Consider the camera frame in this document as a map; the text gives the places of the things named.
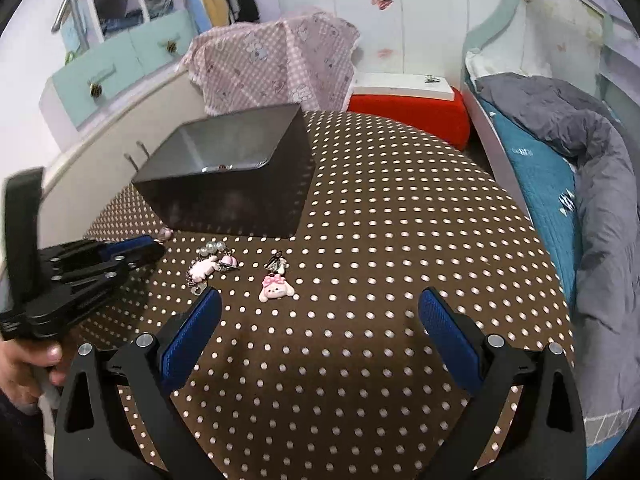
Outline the person's left hand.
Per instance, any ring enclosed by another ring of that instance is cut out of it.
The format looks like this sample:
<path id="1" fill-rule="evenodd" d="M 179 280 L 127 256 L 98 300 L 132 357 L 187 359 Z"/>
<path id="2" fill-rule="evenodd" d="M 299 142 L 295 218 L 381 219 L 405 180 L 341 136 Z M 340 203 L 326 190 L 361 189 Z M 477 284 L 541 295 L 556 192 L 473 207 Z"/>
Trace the person's left hand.
<path id="1" fill-rule="evenodd" d="M 34 370 L 45 370 L 49 382 L 62 387 L 75 350 L 72 336 L 62 340 L 2 340 L 1 391 L 20 410 L 31 408 L 42 396 Z"/>

